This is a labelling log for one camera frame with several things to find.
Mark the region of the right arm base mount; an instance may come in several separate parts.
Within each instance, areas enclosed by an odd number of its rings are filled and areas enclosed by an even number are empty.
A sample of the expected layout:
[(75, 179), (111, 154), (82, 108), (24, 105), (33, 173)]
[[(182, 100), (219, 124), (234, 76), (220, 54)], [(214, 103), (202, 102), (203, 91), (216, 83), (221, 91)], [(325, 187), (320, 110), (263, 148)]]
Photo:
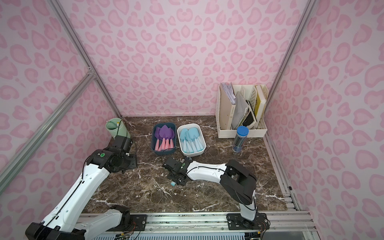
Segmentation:
[(255, 219), (250, 221), (241, 214), (227, 214), (229, 230), (257, 230), (265, 231), (270, 229), (270, 221), (265, 213), (256, 212)]

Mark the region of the blue round shovel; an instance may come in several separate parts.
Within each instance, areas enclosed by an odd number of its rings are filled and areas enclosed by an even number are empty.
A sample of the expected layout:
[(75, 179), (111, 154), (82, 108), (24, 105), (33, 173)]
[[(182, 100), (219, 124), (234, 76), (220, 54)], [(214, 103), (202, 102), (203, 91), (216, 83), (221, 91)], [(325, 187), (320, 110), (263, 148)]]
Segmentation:
[(195, 137), (197, 137), (198, 135), (198, 129), (197, 128), (190, 128), (189, 129), (189, 135), (190, 135), (190, 138), (192, 135), (194, 135)]

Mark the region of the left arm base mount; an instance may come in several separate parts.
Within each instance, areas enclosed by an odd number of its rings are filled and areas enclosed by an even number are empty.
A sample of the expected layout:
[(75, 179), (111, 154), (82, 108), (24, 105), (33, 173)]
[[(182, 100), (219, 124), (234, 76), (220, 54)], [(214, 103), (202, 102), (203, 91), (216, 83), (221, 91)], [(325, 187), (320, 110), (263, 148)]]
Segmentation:
[(146, 228), (148, 215), (131, 214), (128, 208), (119, 205), (112, 206), (108, 213), (118, 214), (120, 220), (115, 224), (116, 217), (113, 217), (114, 222), (107, 232), (136, 232), (144, 231)]

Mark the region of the blue square shovel front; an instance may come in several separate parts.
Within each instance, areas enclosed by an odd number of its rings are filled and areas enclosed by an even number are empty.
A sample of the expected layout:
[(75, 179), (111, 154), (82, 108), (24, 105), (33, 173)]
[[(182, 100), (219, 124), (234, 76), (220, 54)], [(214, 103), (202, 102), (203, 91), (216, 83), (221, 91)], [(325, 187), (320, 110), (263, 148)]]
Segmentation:
[(196, 151), (197, 151), (197, 152), (201, 151), (201, 147), (200, 147), (200, 145), (199, 145), (199, 143), (198, 143), (198, 141), (197, 141), (197, 138), (196, 138), (194, 135), (192, 135), (192, 136), (191, 136), (191, 139), (192, 139), (192, 141), (193, 141), (194, 144), (195, 144)]

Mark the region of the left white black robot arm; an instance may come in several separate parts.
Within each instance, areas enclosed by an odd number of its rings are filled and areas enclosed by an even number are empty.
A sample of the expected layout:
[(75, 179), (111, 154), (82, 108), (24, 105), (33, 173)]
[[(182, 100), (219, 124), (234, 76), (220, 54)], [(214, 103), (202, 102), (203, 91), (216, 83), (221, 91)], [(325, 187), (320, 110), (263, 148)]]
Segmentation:
[(132, 144), (130, 138), (117, 135), (112, 146), (95, 150), (58, 205), (40, 223), (27, 227), (26, 237), (29, 240), (91, 240), (111, 229), (134, 229), (130, 211), (119, 205), (89, 221), (77, 222), (95, 191), (110, 174), (137, 167), (136, 155), (130, 154)]

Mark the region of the purple square shovel pink handle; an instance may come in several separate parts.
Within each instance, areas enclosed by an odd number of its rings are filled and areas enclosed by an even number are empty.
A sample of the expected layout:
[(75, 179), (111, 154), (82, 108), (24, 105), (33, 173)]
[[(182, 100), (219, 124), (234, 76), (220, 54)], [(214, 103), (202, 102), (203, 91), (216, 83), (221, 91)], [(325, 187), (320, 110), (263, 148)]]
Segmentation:
[(155, 143), (155, 148), (154, 148), (154, 150), (156, 152), (158, 152), (160, 150), (159, 149), (159, 147), (160, 147), (160, 130), (161, 130), (160, 127), (156, 127), (156, 130), (155, 130), (156, 143)]

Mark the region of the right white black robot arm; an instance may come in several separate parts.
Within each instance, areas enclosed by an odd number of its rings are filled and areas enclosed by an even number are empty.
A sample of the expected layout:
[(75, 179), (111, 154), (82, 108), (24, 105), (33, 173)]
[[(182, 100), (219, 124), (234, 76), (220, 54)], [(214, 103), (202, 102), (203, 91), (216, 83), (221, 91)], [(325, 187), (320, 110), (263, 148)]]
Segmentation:
[(257, 177), (235, 160), (226, 164), (203, 164), (186, 157), (178, 161), (169, 157), (163, 167), (169, 171), (172, 185), (185, 186), (188, 181), (208, 181), (220, 184), (240, 204), (241, 217), (249, 222), (256, 219), (255, 200)]

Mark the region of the purple pointed shovel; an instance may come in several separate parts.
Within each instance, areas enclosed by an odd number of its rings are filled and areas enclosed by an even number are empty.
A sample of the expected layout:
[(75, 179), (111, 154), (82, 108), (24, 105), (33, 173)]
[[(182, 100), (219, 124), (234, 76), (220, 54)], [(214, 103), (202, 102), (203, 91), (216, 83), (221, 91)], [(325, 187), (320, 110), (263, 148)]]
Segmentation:
[(165, 142), (166, 142), (166, 139), (170, 139), (170, 130), (169, 130), (169, 127), (167, 125), (163, 125), (161, 127), (161, 130), (160, 130), (160, 137), (163, 141), (163, 147), (164, 147), (164, 150), (165, 151)]
[(175, 148), (175, 144), (174, 144), (175, 131), (172, 128), (169, 128), (169, 130), (170, 130), (170, 149), (174, 149)]

